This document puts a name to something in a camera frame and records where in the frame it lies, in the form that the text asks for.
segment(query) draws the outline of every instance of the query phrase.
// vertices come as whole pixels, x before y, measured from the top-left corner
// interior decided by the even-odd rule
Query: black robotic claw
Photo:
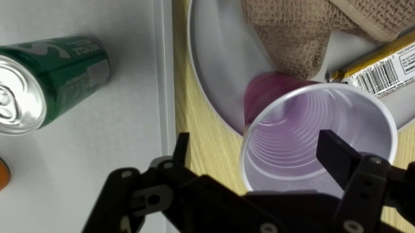
[[[399,232],[380,222],[383,206],[415,223],[415,165],[399,170],[362,156],[331,131],[320,131],[316,157],[345,191],[342,200],[318,193],[236,196],[209,176],[184,167],[189,135],[180,134],[174,156],[158,158],[145,174],[109,175],[84,233],[140,231],[145,215],[163,213],[179,232]]]

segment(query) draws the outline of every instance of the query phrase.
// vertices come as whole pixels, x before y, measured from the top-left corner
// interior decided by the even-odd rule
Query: orange object
[[[10,170],[3,160],[0,160],[0,191],[10,183]]]

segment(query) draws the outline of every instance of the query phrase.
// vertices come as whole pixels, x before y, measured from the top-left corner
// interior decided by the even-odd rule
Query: barcode
[[[373,95],[379,95],[380,92],[399,83],[399,78],[392,60],[376,64],[354,76],[351,79],[355,81],[353,83],[355,83],[359,88],[363,88]]]

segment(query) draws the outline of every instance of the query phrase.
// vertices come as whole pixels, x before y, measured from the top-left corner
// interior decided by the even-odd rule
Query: cup rim
[[[285,95],[283,95],[281,98],[276,99],[275,101],[272,101],[267,108],[265,108],[259,116],[254,120],[254,122],[248,127],[248,131],[245,131],[244,134],[244,142],[243,142],[243,147],[241,147],[241,152],[240,152],[240,173],[243,176],[243,182],[246,187],[246,189],[249,192],[253,192],[253,188],[246,178],[246,171],[245,171],[245,161],[246,161],[246,147],[248,147],[248,142],[252,138],[252,134],[254,131],[254,126],[259,125],[259,122],[263,120],[263,117],[275,107],[285,103],[287,100],[290,100],[293,98],[297,98],[300,95],[307,94],[307,92],[314,92],[318,90],[338,90],[338,91],[348,91],[348,92],[353,92],[359,95],[361,98],[364,98],[367,100],[370,100],[373,107],[376,107],[385,117],[386,122],[388,122],[388,127],[389,127],[389,132],[392,136],[392,145],[390,145],[390,152],[389,152],[389,157],[388,161],[389,164],[393,164],[396,160],[396,153],[398,149],[398,130],[397,130],[397,125],[392,117],[392,113],[386,109],[386,107],[375,96],[367,94],[363,90],[355,88],[355,87],[350,87],[348,85],[340,85],[340,83],[319,83],[319,85],[314,85],[314,86],[305,86],[301,87],[298,90],[294,90],[292,92],[288,92]],[[280,178],[280,182],[294,182],[294,180],[306,180],[306,179],[314,179],[319,175],[324,174],[324,170],[318,170],[315,173],[311,173],[311,175],[305,175],[305,176],[296,176],[296,178]]]

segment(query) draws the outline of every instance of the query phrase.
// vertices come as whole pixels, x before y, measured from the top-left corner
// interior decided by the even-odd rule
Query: green soda can
[[[0,47],[0,134],[47,126],[109,81],[109,59],[88,38]]]

